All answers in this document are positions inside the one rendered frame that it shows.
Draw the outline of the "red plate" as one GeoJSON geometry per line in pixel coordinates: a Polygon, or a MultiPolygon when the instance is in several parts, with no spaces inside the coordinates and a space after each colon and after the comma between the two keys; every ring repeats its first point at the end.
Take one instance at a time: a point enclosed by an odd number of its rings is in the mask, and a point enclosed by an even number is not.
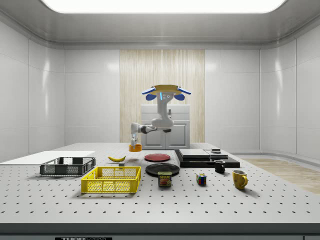
{"type": "Polygon", "coordinates": [[[152,153],[144,156],[144,159],[149,162],[164,162],[171,159],[171,157],[164,153],[152,153]]]}

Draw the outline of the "black plate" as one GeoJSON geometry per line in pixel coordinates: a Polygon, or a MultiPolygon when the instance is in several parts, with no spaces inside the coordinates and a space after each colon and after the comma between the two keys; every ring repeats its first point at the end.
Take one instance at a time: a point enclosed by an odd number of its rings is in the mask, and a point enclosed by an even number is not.
{"type": "Polygon", "coordinates": [[[145,168],[145,171],[150,174],[156,176],[158,172],[171,172],[172,175],[176,175],[179,173],[180,168],[177,165],[170,163],[155,163],[148,165],[145,168]]]}

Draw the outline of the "white cabinet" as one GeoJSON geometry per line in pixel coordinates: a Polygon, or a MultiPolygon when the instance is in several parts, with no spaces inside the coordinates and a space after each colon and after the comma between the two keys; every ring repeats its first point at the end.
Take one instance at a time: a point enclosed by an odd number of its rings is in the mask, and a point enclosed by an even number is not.
{"type": "Polygon", "coordinates": [[[162,130],[141,134],[143,150],[176,150],[190,147],[190,106],[188,104],[168,104],[168,116],[174,121],[171,132],[162,130]]]}

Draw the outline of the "flat-sided can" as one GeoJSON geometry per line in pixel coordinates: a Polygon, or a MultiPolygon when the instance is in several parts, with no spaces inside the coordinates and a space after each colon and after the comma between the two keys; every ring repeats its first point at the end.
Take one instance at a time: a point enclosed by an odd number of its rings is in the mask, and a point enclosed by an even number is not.
{"type": "Polygon", "coordinates": [[[171,171],[159,171],[158,175],[158,186],[159,187],[170,187],[172,185],[172,172],[171,171]]]}

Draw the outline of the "yellow basket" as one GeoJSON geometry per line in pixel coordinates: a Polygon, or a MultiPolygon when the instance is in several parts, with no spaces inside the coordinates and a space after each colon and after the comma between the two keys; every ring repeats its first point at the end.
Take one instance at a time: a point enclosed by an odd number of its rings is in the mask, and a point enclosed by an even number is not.
{"type": "Polygon", "coordinates": [[[140,166],[97,166],[81,178],[82,193],[136,193],[140,166]]]}

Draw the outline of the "black stove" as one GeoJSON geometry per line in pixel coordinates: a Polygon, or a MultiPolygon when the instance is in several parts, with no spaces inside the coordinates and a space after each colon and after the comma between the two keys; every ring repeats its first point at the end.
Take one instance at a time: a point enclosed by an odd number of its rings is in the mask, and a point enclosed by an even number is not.
{"type": "Polygon", "coordinates": [[[183,168],[213,168],[215,160],[225,161],[226,168],[239,168],[240,162],[224,153],[209,149],[176,149],[175,153],[183,168]]]}

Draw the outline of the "dark grey basket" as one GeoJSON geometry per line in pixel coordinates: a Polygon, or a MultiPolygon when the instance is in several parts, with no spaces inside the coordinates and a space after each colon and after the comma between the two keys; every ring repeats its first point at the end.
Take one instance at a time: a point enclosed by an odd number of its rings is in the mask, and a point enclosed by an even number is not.
{"type": "Polygon", "coordinates": [[[96,165],[95,157],[58,157],[40,165],[43,176],[83,176],[96,165]]]}

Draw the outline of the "black mug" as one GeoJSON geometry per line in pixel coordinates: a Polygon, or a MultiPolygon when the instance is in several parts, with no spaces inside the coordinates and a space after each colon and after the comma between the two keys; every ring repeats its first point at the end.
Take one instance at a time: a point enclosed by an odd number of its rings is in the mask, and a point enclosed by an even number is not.
{"type": "Polygon", "coordinates": [[[223,174],[225,172],[225,163],[224,160],[214,160],[215,171],[219,174],[223,174]]]}

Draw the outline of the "yellow mug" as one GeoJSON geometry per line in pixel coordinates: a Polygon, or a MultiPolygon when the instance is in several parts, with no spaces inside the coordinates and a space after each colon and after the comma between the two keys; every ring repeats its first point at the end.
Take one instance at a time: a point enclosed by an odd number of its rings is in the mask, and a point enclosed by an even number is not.
{"type": "Polygon", "coordinates": [[[237,189],[243,190],[248,184],[247,173],[242,170],[233,170],[232,171],[233,183],[237,189]]]}

